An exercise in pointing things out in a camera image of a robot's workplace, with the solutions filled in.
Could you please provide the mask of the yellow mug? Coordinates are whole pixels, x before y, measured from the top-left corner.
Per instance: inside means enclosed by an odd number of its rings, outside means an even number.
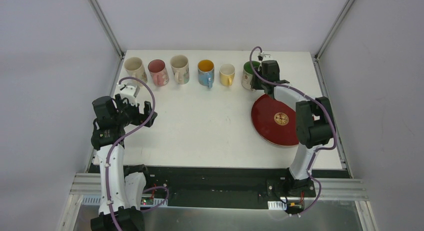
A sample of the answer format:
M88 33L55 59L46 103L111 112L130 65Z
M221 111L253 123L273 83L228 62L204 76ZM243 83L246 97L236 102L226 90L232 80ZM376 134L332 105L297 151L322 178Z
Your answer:
M223 86L230 87L233 85L235 78L235 67L230 63L223 64L219 69L219 79Z

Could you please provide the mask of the pink mug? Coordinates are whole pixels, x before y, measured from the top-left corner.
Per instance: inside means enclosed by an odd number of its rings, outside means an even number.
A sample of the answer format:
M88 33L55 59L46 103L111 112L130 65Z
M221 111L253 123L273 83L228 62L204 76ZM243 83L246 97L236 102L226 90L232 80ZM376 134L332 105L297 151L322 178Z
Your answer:
M148 71L153 83L158 87L163 87L169 82L169 75L166 64L161 59L154 59L148 64Z

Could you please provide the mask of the cream floral mug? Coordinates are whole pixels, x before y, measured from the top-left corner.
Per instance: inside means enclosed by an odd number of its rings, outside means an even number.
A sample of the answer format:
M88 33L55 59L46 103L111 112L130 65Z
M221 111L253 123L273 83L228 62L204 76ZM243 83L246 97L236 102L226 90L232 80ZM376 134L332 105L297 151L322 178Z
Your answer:
M123 67L129 76L137 78L144 83L148 82L144 63L139 57L130 57L124 63Z

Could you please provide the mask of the blue mug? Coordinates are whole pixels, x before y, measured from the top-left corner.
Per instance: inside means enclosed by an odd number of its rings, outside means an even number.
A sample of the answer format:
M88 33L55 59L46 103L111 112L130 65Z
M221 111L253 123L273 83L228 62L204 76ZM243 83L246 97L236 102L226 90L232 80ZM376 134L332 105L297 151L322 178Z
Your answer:
M197 64L198 82L211 89L215 79L215 66L209 59L204 59Z

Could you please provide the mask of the cream green mug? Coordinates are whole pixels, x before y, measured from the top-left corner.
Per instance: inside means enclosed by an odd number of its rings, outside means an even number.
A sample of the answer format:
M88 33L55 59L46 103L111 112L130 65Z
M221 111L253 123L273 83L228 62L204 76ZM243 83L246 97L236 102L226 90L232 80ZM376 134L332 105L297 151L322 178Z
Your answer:
M189 60L185 55L175 55L170 60L174 80L179 85L185 85L190 80Z

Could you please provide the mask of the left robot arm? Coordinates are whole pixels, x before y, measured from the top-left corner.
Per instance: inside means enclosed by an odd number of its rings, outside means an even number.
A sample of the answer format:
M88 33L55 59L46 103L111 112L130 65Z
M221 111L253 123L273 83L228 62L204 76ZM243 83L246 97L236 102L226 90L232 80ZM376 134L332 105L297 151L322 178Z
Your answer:
M101 200L98 217L90 220L93 231L143 231L144 216L140 210L142 193L152 189L153 180L139 165L129 174L124 172L125 127L151 127L158 114L156 102L145 101L143 113L135 98L102 96L92 102L96 118L93 121L91 144L99 160Z

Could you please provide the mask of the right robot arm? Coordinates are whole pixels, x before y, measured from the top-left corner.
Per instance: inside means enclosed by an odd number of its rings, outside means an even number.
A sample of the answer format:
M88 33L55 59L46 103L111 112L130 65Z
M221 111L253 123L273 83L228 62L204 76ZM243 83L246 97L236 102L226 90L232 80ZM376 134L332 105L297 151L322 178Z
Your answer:
M287 80L281 80L276 60L263 59L258 67L250 61L249 65L253 71L251 88L263 90L270 98L295 111L295 133L299 144L285 179L274 190L279 196L300 196L314 191L312 166L316 156L321 150L329 150L327 144L337 137L329 99L325 96L313 98Z

